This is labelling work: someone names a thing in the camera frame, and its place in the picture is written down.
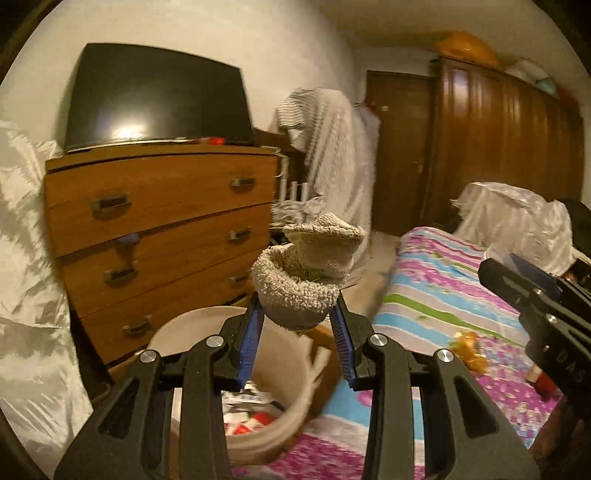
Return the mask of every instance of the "orange bag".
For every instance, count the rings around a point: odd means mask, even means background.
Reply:
[[[493,68],[501,65],[491,48],[480,38],[464,31],[454,32],[444,40],[437,42],[441,55],[455,59],[471,61]]]

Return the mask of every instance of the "white plastic bag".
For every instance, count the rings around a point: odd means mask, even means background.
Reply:
[[[454,235],[473,244],[496,244],[547,273],[562,275],[574,263],[566,207],[504,183],[470,183],[453,204],[462,223]]]
[[[51,478],[92,412],[44,232],[44,164],[55,147],[0,121],[0,407]]]

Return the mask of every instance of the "bed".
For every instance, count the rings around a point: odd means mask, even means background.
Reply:
[[[404,235],[374,329],[409,350],[427,354],[448,346],[459,329],[476,331],[489,361],[486,375],[477,376],[478,381],[530,447],[556,400],[542,402],[524,381],[531,366],[523,350],[527,334],[517,311],[480,285],[483,253],[483,248],[434,228],[416,228]],[[370,407],[371,392],[355,393],[341,380],[323,414],[307,425],[294,447],[256,473],[289,480],[358,480]],[[424,476],[424,442],[415,388],[413,407],[418,479]]]

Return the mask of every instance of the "red object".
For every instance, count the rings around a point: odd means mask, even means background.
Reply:
[[[201,139],[201,143],[205,143],[207,145],[223,145],[225,140],[221,137],[206,137]]]
[[[273,415],[269,415],[263,411],[259,411],[252,416],[253,419],[257,420],[264,426],[269,425],[270,423],[274,422],[276,418]]]
[[[558,387],[550,379],[548,375],[542,372],[538,380],[534,384],[535,391],[542,398],[543,401],[548,401],[556,393]]]
[[[234,435],[240,435],[241,433],[250,433],[252,430],[244,425],[240,425],[235,431]]]

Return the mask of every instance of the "white wall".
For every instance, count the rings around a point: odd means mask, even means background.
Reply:
[[[429,62],[437,54],[421,48],[357,48],[353,51],[357,72],[357,100],[365,99],[368,70],[429,76]]]
[[[164,47],[240,67],[253,124],[262,129],[298,87],[355,97],[351,50],[305,0],[64,0],[0,85],[0,118],[35,141],[59,138],[72,72],[89,42]]]

